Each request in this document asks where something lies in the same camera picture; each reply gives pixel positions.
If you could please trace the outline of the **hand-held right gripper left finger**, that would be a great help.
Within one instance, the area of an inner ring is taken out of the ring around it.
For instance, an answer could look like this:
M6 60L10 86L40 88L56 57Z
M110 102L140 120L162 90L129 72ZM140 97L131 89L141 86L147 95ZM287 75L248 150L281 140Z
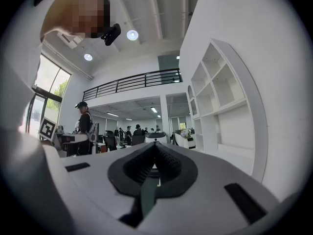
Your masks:
M154 143L116 151L62 158L84 197L114 221L155 221Z

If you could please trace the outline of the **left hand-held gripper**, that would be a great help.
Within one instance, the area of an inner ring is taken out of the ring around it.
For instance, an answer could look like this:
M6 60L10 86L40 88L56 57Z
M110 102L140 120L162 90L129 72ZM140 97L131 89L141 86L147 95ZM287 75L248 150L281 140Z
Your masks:
M41 138L49 141L56 150L61 150L61 145L56 134L57 127L58 126L55 122L46 117L43 117L38 130L38 135Z

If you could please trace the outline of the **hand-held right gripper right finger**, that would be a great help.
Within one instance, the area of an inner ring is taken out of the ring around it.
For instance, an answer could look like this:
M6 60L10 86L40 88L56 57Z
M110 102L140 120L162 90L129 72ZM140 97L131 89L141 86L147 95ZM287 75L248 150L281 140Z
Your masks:
M167 144L192 159L198 176L177 198L158 199L144 218L144 231L154 235L228 235L248 226L224 187L238 183L261 207L272 211L279 201L261 183L231 163L194 150Z

